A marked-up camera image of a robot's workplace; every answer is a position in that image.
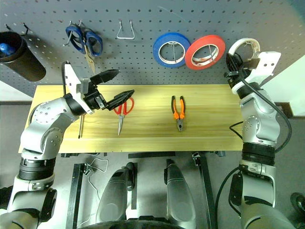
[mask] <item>blue object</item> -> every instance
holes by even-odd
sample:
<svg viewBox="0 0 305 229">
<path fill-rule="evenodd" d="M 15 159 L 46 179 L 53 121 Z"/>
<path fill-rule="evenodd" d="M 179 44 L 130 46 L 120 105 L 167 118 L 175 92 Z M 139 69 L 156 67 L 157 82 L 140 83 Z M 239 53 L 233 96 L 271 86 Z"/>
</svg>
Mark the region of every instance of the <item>blue object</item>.
<svg viewBox="0 0 305 229">
<path fill-rule="evenodd" d="M 160 55 L 161 48 L 166 43 L 169 43 L 169 42 L 178 43 L 184 48 L 183 57 L 179 58 L 176 61 L 168 61 Z M 155 43 L 153 44 L 152 52 L 153 52 L 153 56 L 158 64 L 160 64 L 164 67 L 168 67 L 168 68 L 178 68 L 185 64 L 185 60 L 184 60 L 185 53 L 186 53 L 187 49 L 190 47 L 190 45 L 191 44 L 188 41 L 188 39 L 185 36 L 183 36 L 182 34 L 177 33 L 177 32 L 169 32 L 169 33 L 163 34 L 155 41 Z"/>
<path fill-rule="evenodd" d="M 83 33 L 79 26 L 77 25 L 71 25 L 66 28 L 67 36 L 70 36 L 70 33 L 72 32 L 71 37 L 71 44 L 82 54 L 86 54 L 85 45 L 88 47 L 90 53 L 92 56 L 100 56 L 103 50 L 103 41 L 100 36 L 98 36 L 96 33 L 92 32 L 91 30 L 85 30 L 85 33 Z M 93 43 L 98 42 L 100 44 L 100 49 L 98 52 L 95 52 L 93 50 Z"/>
<path fill-rule="evenodd" d="M 1 43 L 0 44 L 0 50 L 1 52 L 3 52 L 4 54 L 6 54 L 7 56 L 12 55 L 13 53 L 16 52 L 16 49 L 12 46 L 10 46 L 9 44 L 6 43 Z"/>
</svg>

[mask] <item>tape roll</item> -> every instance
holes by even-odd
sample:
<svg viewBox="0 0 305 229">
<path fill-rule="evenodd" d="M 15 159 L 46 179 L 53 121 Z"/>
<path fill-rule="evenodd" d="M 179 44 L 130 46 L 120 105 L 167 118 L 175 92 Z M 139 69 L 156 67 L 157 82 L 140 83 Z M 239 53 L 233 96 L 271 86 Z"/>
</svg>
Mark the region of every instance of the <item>tape roll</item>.
<svg viewBox="0 0 305 229">
<path fill-rule="evenodd" d="M 236 50 L 243 44 L 250 44 L 251 47 L 252 47 L 252 50 L 253 50 L 253 55 L 252 57 L 254 56 L 254 54 L 256 52 L 260 52 L 261 51 L 261 47 L 259 45 L 259 42 L 256 40 L 256 39 L 253 39 L 253 38 L 242 38 L 242 39 L 239 39 L 237 42 L 235 42 L 231 48 L 229 49 L 229 54 L 231 55 L 234 55 L 234 53 L 236 52 Z"/>
<path fill-rule="evenodd" d="M 166 45 L 178 44 L 183 48 L 183 54 L 175 61 L 169 61 L 161 56 L 161 48 Z M 190 47 L 190 42 L 186 37 L 177 32 L 169 32 L 160 36 L 155 43 L 153 44 L 153 56 L 158 64 L 168 67 L 168 68 L 177 68 L 185 64 L 185 54 L 187 49 Z"/>
<path fill-rule="evenodd" d="M 203 58 L 195 58 L 194 54 L 201 48 L 208 46 L 210 54 Z M 225 43 L 220 36 L 207 35 L 197 39 L 186 51 L 185 62 L 186 66 L 193 70 L 201 70 L 216 64 L 223 56 L 225 51 Z"/>
</svg>

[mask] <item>plier handle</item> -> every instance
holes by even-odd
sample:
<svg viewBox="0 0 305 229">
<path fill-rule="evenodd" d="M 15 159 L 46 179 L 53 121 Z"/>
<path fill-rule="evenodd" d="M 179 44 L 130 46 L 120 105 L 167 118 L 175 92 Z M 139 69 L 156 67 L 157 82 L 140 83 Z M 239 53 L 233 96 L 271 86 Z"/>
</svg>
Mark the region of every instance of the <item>plier handle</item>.
<svg viewBox="0 0 305 229">
<path fill-rule="evenodd" d="M 172 96 L 172 112 L 173 116 L 177 122 L 177 127 L 178 130 L 181 132 L 183 129 L 183 119 L 185 118 L 185 103 L 184 103 L 184 98 L 183 96 L 180 96 L 180 107 L 181 107 L 181 112 L 180 115 L 178 114 L 176 110 L 176 101 L 175 101 L 175 96 Z"/>
</svg>

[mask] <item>gray pegboard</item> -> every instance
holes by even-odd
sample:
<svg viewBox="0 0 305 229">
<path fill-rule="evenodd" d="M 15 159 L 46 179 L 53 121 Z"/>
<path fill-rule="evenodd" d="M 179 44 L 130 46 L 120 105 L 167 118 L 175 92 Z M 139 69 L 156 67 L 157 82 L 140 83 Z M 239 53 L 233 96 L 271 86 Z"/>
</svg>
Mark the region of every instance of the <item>gray pegboard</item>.
<svg viewBox="0 0 305 229">
<path fill-rule="evenodd" d="M 186 65 L 177 69 L 158 65 L 153 43 L 169 31 L 180 32 L 190 42 L 208 34 L 220 35 L 226 52 L 240 38 L 256 38 L 263 51 L 282 53 L 275 74 L 305 54 L 303 0 L 2 0 L 0 8 L 0 30 L 6 31 L 6 23 L 16 32 L 25 32 L 22 24 L 26 23 L 31 29 L 26 36 L 28 46 L 46 67 L 45 78 L 30 83 L 0 66 L 0 80 L 30 96 L 38 84 L 61 83 L 63 61 L 69 60 L 91 74 L 80 52 L 71 45 L 62 47 L 69 20 L 82 20 L 102 37 L 103 53 L 95 58 L 97 71 L 122 71 L 109 84 L 226 83 L 225 57 L 201 71 Z M 132 20 L 135 40 L 116 39 L 119 19 L 129 35 Z"/>
</svg>

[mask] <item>light wood surface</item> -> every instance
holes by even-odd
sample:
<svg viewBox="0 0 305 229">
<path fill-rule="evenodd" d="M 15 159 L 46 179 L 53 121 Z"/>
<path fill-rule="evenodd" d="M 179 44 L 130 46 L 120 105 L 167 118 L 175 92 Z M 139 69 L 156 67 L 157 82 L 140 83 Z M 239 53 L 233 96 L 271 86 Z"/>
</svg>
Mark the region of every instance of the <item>light wood surface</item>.
<svg viewBox="0 0 305 229">
<path fill-rule="evenodd" d="M 116 94 L 134 89 L 135 106 L 124 118 L 118 136 L 114 111 L 96 110 L 84 117 L 82 138 L 79 122 L 66 130 L 60 153 L 154 152 L 241 150 L 242 141 L 229 130 L 241 121 L 239 98 L 227 84 L 208 85 L 99 85 L 109 101 Z M 171 110 L 171 97 L 185 99 L 183 131 L 179 132 Z M 39 103 L 62 96 L 62 86 L 37 86 L 31 110 Z"/>
</svg>

